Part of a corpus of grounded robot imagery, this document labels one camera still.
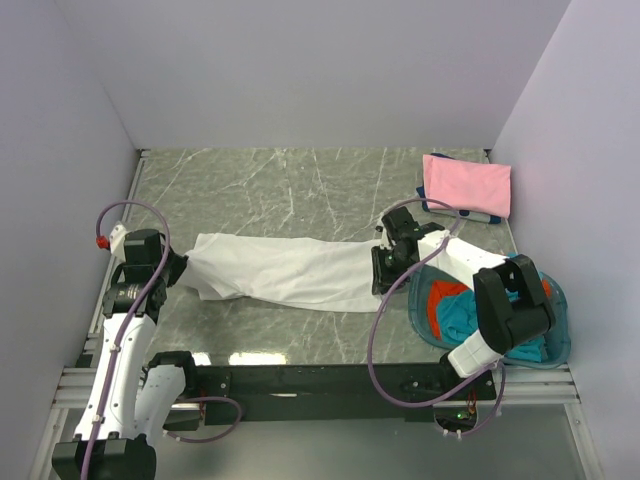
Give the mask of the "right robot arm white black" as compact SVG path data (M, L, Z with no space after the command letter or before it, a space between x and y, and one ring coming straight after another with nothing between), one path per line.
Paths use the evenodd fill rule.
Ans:
M400 287L419 266L430 266L464 284L476 306L476 330L444 357L439 374L444 395L460 399L474 386L473 375L533 340L556 323L534 262L476 247L430 222L418 224L406 207L382 216L377 230L384 243L371 249L372 293Z

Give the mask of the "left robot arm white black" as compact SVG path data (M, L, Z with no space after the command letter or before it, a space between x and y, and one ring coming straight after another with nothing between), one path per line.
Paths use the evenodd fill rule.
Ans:
M52 467L61 479L152 479L155 445L173 403L193 399L200 388L186 351L144 362L167 291L187 259L154 229L117 224L98 243L120 263L103 295L103 343L90 396L72 439L55 445Z

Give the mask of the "orange t-shirt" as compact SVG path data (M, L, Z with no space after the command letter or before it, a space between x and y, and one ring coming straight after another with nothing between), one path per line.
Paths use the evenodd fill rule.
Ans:
M446 343L461 344L478 329L474 292L460 282L435 280L426 313L432 333Z

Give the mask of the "translucent blue laundry basket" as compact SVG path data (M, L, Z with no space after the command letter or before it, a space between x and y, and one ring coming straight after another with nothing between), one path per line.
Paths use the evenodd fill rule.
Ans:
M540 275L542 286L556 318L555 326L544 333L547 360L533 363L514 360L506 357L504 362L531 369L554 369L564 364L571 352L571 339L568 328L568 304L560 286L548 275ZM432 346L452 350L458 345L452 345L438 340L432 333L427 320L426 304L431 284L436 279L454 280L451 276L430 266L423 267L415 273L409 282L408 315L409 320L418 335Z

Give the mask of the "teal t-shirt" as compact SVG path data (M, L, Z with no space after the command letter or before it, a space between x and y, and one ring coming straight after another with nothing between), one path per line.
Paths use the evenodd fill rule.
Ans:
M445 343L459 345L477 328L474 293L463 283L448 279L432 282L426 313L433 335ZM543 336L530 340L507 353L509 359L542 363L547 360Z

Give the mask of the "blue white folded t-shirt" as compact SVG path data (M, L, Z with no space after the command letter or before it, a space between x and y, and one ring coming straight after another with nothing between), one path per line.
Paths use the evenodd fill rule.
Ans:
M431 154L434 157L437 158L443 158L443 159L447 159L447 160L454 160L452 157L445 155L444 153L441 152L433 152ZM425 195L425 187L424 184L416 187L415 189L418 197L423 198L426 197ZM443 214L443 215L447 215L447 216L456 216L456 214L458 214L462 219L466 219L466 220L471 220L471 221L475 221L475 222L481 222L481 223L485 223L485 224L489 224L489 225L500 225L503 223L503 218L495 216L495 215L490 215L490 214L486 214L486 213L482 213L482 212L475 212L475 211L470 211L470 210L458 210L457 212L454 212L451 209L447 209L444 208L443 206L437 204L435 205L435 207L431 208L428 205L428 202L426 201L422 201L421 203L422 209L425 212L435 212L435 213L439 213L439 214Z

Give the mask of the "pink folded t-shirt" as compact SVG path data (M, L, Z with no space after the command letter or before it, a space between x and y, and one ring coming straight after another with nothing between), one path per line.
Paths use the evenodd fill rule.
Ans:
M424 197L428 209L445 209L493 215L508 219L511 214L511 167L475 163L434 154L423 156Z

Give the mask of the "black base crossbar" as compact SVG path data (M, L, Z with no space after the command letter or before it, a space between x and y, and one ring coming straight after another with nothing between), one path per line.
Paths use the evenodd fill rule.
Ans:
M231 398L246 422L394 419L431 422L433 409L406 409L385 400L360 365L198 366L186 398ZM428 401L459 381L437 363L378 364L382 387L411 403Z

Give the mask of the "aluminium rail frame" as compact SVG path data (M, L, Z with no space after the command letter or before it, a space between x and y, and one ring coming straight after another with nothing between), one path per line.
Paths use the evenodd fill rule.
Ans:
M97 367L98 339L101 335L101 300L96 301L82 349L71 367L64 367L50 405L45 430L39 443L28 479L57 479L51 466L51 456L57 442L72 433L76 423L72 419L84 409L86 400L79 398L83 388L89 388L87 378Z

